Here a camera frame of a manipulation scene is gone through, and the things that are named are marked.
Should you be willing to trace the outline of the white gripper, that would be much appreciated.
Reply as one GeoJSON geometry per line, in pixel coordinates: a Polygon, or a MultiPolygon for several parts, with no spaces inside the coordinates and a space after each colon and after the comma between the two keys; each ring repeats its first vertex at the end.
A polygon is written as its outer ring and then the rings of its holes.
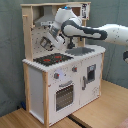
{"type": "Polygon", "coordinates": [[[57,49],[61,49],[64,43],[64,39],[58,35],[59,31],[60,31],[60,24],[54,22],[47,33],[47,38],[57,49]]]}

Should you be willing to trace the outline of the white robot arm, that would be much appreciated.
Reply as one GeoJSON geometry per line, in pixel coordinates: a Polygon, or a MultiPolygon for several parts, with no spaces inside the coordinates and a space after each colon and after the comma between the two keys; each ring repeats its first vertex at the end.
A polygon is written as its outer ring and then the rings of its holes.
{"type": "Polygon", "coordinates": [[[123,53],[123,60],[128,63],[128,27],[126,26],[106,24],[98,28],[85,27],[72,8],[65,6],[58,9],[55,20],[47,33],[47,38],[57,49],[60,49],[64,42],[64,39],[58,35],[59,31],[69,38],[82,37],[124,45],[127,50],[123,53]]]}

